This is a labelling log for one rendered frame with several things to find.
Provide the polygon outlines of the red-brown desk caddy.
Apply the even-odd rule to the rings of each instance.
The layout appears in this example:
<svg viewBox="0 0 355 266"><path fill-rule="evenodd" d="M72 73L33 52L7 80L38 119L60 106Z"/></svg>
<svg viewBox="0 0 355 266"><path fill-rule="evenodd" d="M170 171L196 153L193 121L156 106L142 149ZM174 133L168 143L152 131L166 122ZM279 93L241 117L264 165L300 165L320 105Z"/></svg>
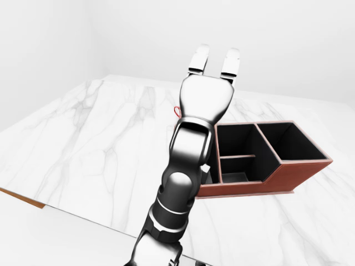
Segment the red-brown desk caddy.
<svg viewBox="0 0 355 266"><path fill-rule="evenodd" d="M293 121L224 123L198 198L291 193L332 163Z"/></svg>

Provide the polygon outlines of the brown wooden strip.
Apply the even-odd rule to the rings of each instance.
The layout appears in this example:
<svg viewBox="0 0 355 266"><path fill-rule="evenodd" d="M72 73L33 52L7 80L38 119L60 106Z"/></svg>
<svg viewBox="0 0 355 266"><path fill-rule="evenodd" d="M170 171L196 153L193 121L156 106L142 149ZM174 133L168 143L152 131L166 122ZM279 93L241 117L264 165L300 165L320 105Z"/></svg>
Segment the brown wooden strip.
<svg viewBox="0 0 355 266"><path fill-rule="evenodd" d="M41 202L35 201L33 199L30 199L30 198L27 198L27 197L24 197L24 196L21 196L19 194L16 194L16 193L8 191L8 190L5 190L4 188L0 188L0 191L4 192L4 193L6 193L6 194L8 194L10 196L13 196L13 197L15 197L15 198L17 198L17 199L19 199L21 201L25 201L25 202L27 202L27 203L29 203L31 205L34 205L34 206L36 206L36 207L38 207L40 209L45 207L45 204L43 204Z"/></svg>

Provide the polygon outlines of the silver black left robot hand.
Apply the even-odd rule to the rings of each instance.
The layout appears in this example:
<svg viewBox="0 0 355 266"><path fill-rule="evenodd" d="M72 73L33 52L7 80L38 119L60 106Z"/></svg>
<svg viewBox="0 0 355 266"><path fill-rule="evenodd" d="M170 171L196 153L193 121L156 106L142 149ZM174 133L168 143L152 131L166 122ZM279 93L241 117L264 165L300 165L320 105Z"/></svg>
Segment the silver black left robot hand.
<svg viewBox="0 0 355 266"><path fill-rule="evenodd" d="M240 51L228 50L220 77L204 75L210 48L203 44L192 56L180 89L182 117L197 117L215 125L224 115L232 96L240 66Z"/></svg>

